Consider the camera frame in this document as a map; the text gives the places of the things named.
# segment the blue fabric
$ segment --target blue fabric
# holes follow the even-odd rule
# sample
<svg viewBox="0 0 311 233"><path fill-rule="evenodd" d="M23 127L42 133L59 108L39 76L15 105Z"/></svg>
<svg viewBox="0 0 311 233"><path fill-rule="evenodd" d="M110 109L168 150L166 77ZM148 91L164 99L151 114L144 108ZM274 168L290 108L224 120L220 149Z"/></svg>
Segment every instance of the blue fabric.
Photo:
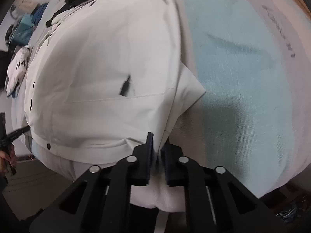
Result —
<svg viewBox="0 0 311 233"><path fill-rule="evenodd" d="M27 25L27 26L33 26L34 24L32 23L32 15L30 14L25 14L23 15L20 23L21 24L24 24L24 25Z"/></svg>
<svg viewBox="0 0 311 233"><path fill-rule="evenodd" d="M13 33L10 43L18 46L25 46L28 44L33 33L32 26L28 26L20 22L16 31Z"/></svg>
<svg viewBox="0 0 311 233"><path fill-rule="evenodd" d="M40 20L42 18L43 12L46 9L46 6L48 6L48 3L44 3L44 4L40 5L40 7L34 13L34 16L32 17L32 23L34 25L38 25L39 24L39 22L40 22Z"/></svg>
<svg viewBox="0 0 311 233"><path fill-rule="evenodd" d="M281 56L246 0L185 0L203 97L208 166L264 195L288 167L292 102Z"/></svg>

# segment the silver screw head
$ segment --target silver screw head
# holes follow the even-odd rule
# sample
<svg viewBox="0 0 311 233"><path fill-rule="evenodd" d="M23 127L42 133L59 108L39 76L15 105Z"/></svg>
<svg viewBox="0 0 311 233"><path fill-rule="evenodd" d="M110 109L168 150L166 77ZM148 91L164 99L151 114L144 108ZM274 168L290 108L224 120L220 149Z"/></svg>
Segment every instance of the silver screw head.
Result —
<svg viewBox="0 0 311 233"><path fill-rule="evenodd" d="M90 167L90 172L91 173L96 173L100 170L100 167L99 166L91 166Z"/></svg>
<svg viewBox="0 0 311 233"><path fill-rule="evenodd" d="M137 158L135 156L128 156L126 158L126 161L129 162L129 163L133 163L137 160Z"/></svg>
<svg viewBox="0 0 311 233"><path fill-rule="evenodd" d="M218 167L216 167L216 172L220 173L220 174L223 174L223 173L226 172L226 169L224 167L222 167L222 166L218 166Z"/></svg>
<svg viewBox="0 0 311 233"><path fill-rule="evenodd" d="M182 157L180 157L180 158L178 159L178 161L179 161L180 163L187 163L187 162L189 161L189 159L188 159L187 157L185 157L185 156L182 156Z"/></svg>

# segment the black metal bracket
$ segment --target black metal bracket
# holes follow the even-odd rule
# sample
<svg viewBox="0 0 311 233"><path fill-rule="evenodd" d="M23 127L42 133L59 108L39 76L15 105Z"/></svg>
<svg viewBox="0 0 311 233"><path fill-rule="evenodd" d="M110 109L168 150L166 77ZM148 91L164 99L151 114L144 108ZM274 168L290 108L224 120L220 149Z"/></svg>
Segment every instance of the black metal bracket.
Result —
<svg viewBox="0 0 311 233"><path fill-rule="evenodd" d="M92 166L32 223L30 233L124 233L132 185L149 183L153 135L113 167ZM161 150L169 186L184 186L191 233L284 233L284 224L224 167L209 169L168 141Z"/></svg>
<svg viewBox="0 0 311 233"><path fill-rule="evenodd" d="M115 166L92 166L35 219L30 232L126 232L131 186L149 183L152 151L148 133L146 143Z"/></svg>
<svg viewBox="0 0 311 233"><path fill-rule="evenodd" d="M184 186L189 232L287 232L281 220L224 167L202 167L168 141L161 155L167 184Z"/></svg>

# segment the white towel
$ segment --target white towel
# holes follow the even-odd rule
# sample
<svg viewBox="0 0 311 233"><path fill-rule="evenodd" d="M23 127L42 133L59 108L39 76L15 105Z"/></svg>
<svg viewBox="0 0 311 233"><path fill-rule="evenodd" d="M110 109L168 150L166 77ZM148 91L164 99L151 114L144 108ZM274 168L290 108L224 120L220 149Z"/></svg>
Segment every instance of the white towel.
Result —
<svg viewBox="0 0 311 233"><path fill-rule="evenodd" d="M32 46L22 47L9 64L7 69L7 79L5 82L7 96L12 95L14 91L15 95L18 95L18 91L27 71L31 51Z"/></svg>

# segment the white cloth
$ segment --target white cloth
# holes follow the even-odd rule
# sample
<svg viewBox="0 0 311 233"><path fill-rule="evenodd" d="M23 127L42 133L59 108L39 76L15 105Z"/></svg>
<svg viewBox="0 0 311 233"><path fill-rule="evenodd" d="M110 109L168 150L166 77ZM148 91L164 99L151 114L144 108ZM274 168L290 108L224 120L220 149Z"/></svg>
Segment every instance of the white cloth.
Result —
<svg viewBox="0 0 311 233"><path fill-rule="evenodd" d="M14 90L15 95L18 95L18 91L21 87L21 83L25 77L28 59L32 51L32 46L24 46L18 50L15 57L9 64L7 69L6 90L7 96L10 96Z"/></svg>
<svg viewBox="0 0 311 233"><path fill-rule="evenodd" d="M65 159L109 164L151 131L156 160L177 118L205 92L180 61L174 1L97 0L52 28L26 82L35 141Z"/></svg>

